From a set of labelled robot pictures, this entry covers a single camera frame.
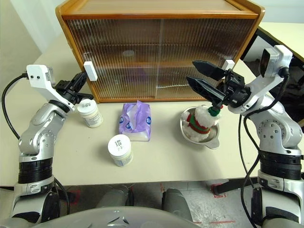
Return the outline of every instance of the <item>plush snowman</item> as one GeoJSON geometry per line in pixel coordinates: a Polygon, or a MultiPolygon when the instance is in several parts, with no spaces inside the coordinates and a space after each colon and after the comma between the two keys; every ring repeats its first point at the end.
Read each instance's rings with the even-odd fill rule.
{"type": "Polygon", "coordinates": [[[220,110],[205,105],[198,106],[195,114],[184,112],[182,118],[182,129],[185,135],[192,141],[201,142],[207,139],[210,128],[219,122],[220,110]]]}

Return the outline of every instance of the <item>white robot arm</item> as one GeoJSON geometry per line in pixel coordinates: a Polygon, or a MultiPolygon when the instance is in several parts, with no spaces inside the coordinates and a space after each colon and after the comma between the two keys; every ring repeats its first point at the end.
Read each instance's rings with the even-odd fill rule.
{"type": "Polygon", "coordinates": [[[261,59],[261,75],[245,85],[244,78],[204,61],[194,61],[199,72],[225,82],[218,89],[201,79],[188,77],[192,89],[212,102],[222,104],[236,114],[250,119],[260,139],[258,181],[262,187],[253,190],[252,220],[262,225],[265,219],[285,218],[304,225],[304,180],[298,148],[302,138],[300,126],[285,112],[283,105],[266,93],[289,76],[292,53],[284,46],[266,48],[261,59]]]}
{"type": "Polygon", "coordinates": [[[85,72],[71,81],[61,80],[56,86],[52,70],[44,65],[28,65],[27,75],[31,86],[48,103],[37,111],[19,138],[19,178],[14,186],[11,216],[37,224],[59,216],[59,198],[52,190],[56,180],[52,160],[57,134],[74,105],[93,96],[79,93],[87,79],[85,72]]]}

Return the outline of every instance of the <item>floor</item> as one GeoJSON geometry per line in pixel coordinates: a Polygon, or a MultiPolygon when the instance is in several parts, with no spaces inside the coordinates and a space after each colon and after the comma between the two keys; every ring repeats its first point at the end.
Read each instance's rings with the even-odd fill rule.
{"type": "MultiPolygon", "coordinates": [[[[214,183],[226,180],[191,182],[154,182],[125,184],[134,192],[134,205],[161,209],[162,193],[168,188],[177,188],[184,195],[193,221],[202,228],[250,228],[240,201],[240,190],[230,191],[218,197],[210,191],[214,183]]],[[[95,208],[101,197],[118,185],[67,186],[76,195],[71,204],[71,213],[95,208]]],[[[245,188],[245,202],[250,209],[251,187],[245,188]]],[[[66,205],[62,203],[61,213],[66,205]]]]}

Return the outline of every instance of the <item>white jar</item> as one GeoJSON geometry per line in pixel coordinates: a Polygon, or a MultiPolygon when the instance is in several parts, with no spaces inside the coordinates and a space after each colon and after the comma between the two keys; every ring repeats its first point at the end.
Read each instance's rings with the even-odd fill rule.
{"type": "Polygon", "coordinates": [[[128,136],[118,134],[110,139],[108,150],[116,165],[124,167],[133,159],[131,141],[128,136]]]}
{"type": "Polygon", "coordinates": [[[98,127],[103,121],[103,118],[94,100],[83,99],[79,103],[77,110],[88,127],[98,127]]]}

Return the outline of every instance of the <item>tissue pack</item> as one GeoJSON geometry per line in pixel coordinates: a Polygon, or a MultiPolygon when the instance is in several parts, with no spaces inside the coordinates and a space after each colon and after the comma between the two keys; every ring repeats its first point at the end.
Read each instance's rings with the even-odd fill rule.
{"type": "Polygon", "coordinates": [[[137,101],[125,103],[119,120],[119,133],[131,141],[149,141],[151,133],[151,110],[148,104],[137,101]]]}

